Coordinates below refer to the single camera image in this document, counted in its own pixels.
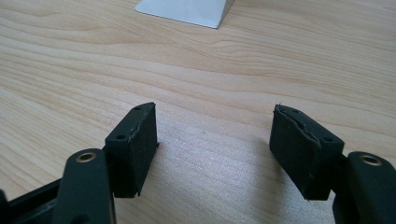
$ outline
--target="wooden table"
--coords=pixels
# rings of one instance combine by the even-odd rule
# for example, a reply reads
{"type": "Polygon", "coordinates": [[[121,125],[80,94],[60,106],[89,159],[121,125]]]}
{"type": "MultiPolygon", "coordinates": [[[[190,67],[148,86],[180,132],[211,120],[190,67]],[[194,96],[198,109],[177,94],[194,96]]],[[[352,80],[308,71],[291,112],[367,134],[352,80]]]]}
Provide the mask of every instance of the wooden table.
{"type": "Polygon", "coordinates": [[[396,166],[396,2],[236,0],[218,30],[137,0],[0,0],[0,188],[63,174],[135,105],[159,147],[119,223],[334,223],[272,156],[275,104],[396,166]]]}

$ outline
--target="white object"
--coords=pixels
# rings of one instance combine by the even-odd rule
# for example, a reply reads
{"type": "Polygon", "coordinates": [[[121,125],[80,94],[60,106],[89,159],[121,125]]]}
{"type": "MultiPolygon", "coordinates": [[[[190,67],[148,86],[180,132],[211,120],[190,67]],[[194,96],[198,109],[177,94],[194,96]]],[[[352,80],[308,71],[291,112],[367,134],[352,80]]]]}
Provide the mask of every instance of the white object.
{"type": "Polygon", "coordinates": [[[142,0],[136,11],[175,21],[219,28],[234,0],[142,0]]]}

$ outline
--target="metal ring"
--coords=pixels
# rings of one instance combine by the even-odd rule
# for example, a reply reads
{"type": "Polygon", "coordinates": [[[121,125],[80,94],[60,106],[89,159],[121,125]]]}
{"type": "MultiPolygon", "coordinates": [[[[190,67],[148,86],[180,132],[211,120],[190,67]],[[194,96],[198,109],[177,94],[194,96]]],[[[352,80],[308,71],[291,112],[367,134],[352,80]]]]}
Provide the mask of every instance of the metal ring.
{"type": "Polygon", "coordinates": [[[81,155],[79,155],[76,158],[77,162],[87,162],[87,161],[93,161],[96,158],[96,153],[94,152],[86,152],[81,155]]]}
{"type": "Polygon", "coordinates": [[[382,162],[377,159],[376,157],[370,156],[370,155],[361,155],[359,156],[359,158],[361,158],[361,160],[364,163],[367,163],[369,165],[373,165],[373,166],[381,166],[382,162]]]}

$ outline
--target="black bracket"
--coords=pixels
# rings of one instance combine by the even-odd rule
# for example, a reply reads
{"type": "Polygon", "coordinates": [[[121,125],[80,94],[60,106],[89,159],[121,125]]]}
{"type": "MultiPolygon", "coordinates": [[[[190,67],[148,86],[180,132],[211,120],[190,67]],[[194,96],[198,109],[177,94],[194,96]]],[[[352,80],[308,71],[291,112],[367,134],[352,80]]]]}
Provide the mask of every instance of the black bracket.
{"type": "Polygon", "coordinates": [[[140,195],[157,147],[155,104],[136,106],[106,138],[103,150],[72,155],[62,179],[10,202],[0,190],[0,222],[116,223],[113,194],[140,195]]]}
{"type": "Polygon", "coordinates": [[[303,112],[276,105],[270,149],[307,200],[336,194],[336,223],[396,223],[396,171],[366,152],[345,157],[344,142],[303,112]]]}

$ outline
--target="table surface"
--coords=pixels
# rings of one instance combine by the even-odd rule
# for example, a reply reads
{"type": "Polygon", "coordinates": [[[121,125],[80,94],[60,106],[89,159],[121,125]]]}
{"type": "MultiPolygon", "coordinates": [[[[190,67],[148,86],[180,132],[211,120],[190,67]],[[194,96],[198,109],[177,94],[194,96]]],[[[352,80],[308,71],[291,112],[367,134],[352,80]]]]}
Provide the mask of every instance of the table surface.
{"type": "Polygon", "coordinates": [[[334,223],[272,156],[276,104],[396,166],[396,2],[236,0],[218,30],[137,0],[0,0],[0,188],[62,176],[126,113],[157,105],[161,143],[119,223],[334,223]]]}

